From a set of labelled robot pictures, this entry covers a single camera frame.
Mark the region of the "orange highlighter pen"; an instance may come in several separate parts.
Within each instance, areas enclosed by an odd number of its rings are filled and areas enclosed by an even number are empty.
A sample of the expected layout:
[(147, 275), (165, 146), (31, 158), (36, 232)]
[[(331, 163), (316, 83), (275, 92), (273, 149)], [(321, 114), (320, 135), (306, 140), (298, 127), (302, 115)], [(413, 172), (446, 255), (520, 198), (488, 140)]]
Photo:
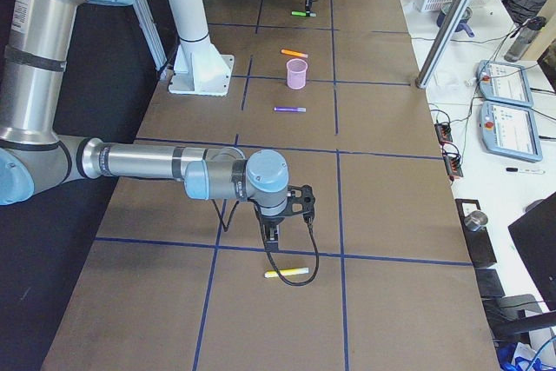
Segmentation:
[(296, 51), (296, 50), (288, 50), (288, 49), (281, 49), (281, 54), (291, 57), (297, 58), (308, 58), (308, 53)]

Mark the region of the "aluminium frame post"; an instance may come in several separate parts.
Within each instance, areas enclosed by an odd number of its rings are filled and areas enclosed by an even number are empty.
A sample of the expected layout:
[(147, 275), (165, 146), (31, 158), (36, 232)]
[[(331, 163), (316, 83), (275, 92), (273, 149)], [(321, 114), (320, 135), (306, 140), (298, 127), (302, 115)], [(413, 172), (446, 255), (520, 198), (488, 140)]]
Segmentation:
[(416, 77), (415, 85), (419, 89), (425, 89), (428, 86), (470, 1), (471, 0), (452, 0), (448, 13), (420, 69), (420, 73)]

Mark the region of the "near orange power strip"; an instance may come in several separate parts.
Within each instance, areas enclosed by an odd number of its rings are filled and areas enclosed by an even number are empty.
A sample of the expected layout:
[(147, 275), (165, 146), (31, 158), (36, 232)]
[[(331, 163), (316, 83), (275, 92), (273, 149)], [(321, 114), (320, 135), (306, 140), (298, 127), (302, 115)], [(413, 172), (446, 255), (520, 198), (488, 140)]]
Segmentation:
[(459, 153), (443, 151), (442, 158), (447, 171), (447, 176), (451, 181), (463, 177), (461, 155)]

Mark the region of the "far orange power strip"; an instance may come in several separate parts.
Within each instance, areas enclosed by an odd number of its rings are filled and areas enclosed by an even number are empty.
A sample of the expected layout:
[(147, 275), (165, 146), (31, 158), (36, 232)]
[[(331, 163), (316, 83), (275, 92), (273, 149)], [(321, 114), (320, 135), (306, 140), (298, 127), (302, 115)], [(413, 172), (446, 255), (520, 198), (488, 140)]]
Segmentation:
[(434, 129), (439, 144), (445, 144), (453, 141), (451, 125), (448, 122), (436, 123)]

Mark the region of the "purple highlighter pen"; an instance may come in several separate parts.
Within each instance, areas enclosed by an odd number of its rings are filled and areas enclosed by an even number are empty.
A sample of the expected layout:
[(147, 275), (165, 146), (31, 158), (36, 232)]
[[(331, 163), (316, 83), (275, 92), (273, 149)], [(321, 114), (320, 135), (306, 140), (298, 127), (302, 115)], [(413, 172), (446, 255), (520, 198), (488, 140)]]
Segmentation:
[(274, 107), (274, 112), (283, 112), (283, 113), (306, 113), (306, 108), (303, 107)]

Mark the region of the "black box under cup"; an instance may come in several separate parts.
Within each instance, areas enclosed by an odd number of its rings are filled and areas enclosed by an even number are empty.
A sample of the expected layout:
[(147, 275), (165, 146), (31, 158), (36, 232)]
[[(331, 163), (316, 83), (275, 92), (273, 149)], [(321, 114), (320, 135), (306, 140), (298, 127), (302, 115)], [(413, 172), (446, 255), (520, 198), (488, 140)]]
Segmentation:
[(487, 231), (487, 226), (478, 232), (471, 232), (465, 228), (463, 222), (464, 216), (471, 211), (481, 210), (484, 212), (479, 202), (472, 199), (456, 199), (455, 204), (473, 266), (475, 268), (492, 267), (497, 262), (497, 259)]

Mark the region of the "pink mesh pen holder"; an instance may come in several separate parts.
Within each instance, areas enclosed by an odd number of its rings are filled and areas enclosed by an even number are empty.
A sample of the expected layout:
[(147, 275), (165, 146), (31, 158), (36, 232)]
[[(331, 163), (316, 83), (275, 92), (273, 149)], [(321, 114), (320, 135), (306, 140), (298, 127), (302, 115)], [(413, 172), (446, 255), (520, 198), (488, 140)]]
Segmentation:
[(292, 58), (286, 63), (287, 86), (290, 89), (303, 89), (307, 81), (308, 63), (300, 58)]

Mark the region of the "orange power strip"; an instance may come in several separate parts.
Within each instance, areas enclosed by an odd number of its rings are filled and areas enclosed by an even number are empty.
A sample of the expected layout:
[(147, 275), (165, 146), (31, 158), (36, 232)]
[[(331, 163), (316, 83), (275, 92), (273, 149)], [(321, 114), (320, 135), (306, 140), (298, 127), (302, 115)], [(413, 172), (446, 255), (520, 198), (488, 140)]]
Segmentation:
[(453, 141), (451, 125), (448, 122), (436, 123), (434, 129), (439, 144), (445, 144)]
[(447, 171), (447, 176), (451, 181), (463, 177), (461, 155), (459, 153), (443, 151), (442, 158)]

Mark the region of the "far teach pendant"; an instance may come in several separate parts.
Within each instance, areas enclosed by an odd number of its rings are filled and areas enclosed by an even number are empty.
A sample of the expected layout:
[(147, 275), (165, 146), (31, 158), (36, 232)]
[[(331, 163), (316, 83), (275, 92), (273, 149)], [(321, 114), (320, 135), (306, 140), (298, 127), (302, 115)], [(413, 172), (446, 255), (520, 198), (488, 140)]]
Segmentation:
[(480, 93), (488, 101), (531, 108), (533, 96), (522, 65), (481, 60), (476, 71)]

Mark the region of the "green highlighter pen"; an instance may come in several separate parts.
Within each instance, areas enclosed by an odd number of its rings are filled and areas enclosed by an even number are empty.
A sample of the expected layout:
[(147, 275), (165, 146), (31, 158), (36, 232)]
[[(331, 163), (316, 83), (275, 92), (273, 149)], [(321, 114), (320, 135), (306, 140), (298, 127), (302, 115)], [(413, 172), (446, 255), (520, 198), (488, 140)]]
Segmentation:
[(317, 14), (315, 12), (312, 12), (312, 11), (292, 10), (291, 11), (291, 16), (294, 16), (294, 17), (317, 17)]

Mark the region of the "dark water bottle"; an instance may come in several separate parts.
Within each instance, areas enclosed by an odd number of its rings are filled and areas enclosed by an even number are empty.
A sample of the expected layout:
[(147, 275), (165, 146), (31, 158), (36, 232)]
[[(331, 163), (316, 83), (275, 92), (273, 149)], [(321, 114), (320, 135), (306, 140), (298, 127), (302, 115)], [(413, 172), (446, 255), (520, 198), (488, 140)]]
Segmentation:
[(517, 33), (513, 44), (504, 55), (504, 59), (509, 63), (519, 61), (539, 32), (546, 26), (546, 18), (543, 16), (536, 16), (527, 19), (521, 26)]

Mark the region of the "teach pendant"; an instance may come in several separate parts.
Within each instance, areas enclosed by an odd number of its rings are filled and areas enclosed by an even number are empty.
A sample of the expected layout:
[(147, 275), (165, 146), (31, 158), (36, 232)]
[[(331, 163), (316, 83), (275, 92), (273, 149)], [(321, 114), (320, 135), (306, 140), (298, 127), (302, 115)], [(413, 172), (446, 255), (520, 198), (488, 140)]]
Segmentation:
[(529, 108), (485, 101), (479, 121), (488, 152), (526, 162), (543, 159), (536, 122)]
[(480, 93), (488, 101), (531, 108), (533, 96), (522, 65), (481, 60), (476, 71)]

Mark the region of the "yellow highlighter pen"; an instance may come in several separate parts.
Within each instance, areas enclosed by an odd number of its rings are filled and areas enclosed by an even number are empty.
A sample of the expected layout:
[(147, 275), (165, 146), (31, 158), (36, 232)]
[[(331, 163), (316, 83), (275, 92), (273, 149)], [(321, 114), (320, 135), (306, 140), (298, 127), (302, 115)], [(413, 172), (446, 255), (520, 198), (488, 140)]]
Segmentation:
[(309, 268), (287, 268), (279, 270), (266, 271), (264, 273), (265, 278), (279, 278), (280, 276), (288, 277), (295, 275), (305, 275), (309, 273)]

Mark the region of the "black marker on desk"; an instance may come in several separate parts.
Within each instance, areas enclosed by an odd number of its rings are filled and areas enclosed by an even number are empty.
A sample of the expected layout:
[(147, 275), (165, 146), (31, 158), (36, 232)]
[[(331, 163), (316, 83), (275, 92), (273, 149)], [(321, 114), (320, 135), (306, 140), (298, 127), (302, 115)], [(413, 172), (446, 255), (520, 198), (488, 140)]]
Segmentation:
[(520, 174), (531, 174), (531, 175), (543, 175), (546, 172), (543, 169), (525, 169), (517, 167), (506, 167), (506, 172), (510, 173), (520, 173)]

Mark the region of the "black monitor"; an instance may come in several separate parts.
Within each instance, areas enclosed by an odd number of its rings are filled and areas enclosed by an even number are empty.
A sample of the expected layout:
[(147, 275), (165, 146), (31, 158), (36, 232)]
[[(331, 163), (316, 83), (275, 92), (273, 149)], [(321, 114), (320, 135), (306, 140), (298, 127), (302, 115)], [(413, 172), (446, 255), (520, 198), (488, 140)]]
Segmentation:
[(555, 310), (555, 194), (508, 226), (513, 244), (542, 300)]

